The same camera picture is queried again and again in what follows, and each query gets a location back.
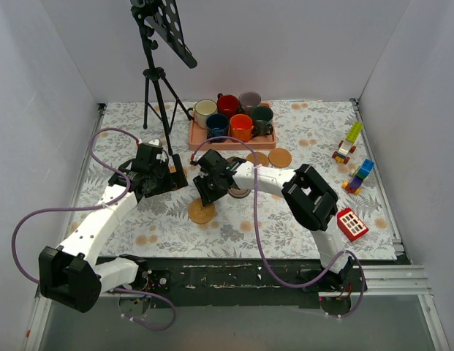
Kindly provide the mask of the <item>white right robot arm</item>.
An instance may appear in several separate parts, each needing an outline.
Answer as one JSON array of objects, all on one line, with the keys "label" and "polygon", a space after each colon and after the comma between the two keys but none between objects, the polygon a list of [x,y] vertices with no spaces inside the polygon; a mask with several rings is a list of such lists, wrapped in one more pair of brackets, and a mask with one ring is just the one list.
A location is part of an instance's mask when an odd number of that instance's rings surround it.
[{"label": "white right robot arm", "polygon": [[325,285],[337,291],[349,283],[352,258],[344,251],[343,235],[337,226],[338,195],[311,165],[276,169],[238,157],[227,160],[215,150],[192,156],[191,164],[200,167],[194,185],[203,205],[224,197],[229,189],[283,198],[298,224],[310,231],[321,266],[329,267],[323,273]]}]

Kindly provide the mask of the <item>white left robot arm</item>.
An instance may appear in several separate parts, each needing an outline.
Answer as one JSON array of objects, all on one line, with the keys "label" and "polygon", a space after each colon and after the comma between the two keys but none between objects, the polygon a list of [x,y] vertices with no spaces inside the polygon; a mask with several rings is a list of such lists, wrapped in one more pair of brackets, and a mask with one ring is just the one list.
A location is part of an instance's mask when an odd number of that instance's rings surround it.
[{"label": "white left robot arm", "polygon": [[187,180],[179,155],[169,157],[160,140],[137,147],[135,158],[123,163],[108,181],[97,210],[56,248],[39,255],[41,294],[79,312],[87,312],[102,293],[128,287],[134,293],[148,285],[146,260],[122,254],[98,263],[107,239],[144,198],[183,188]]}]

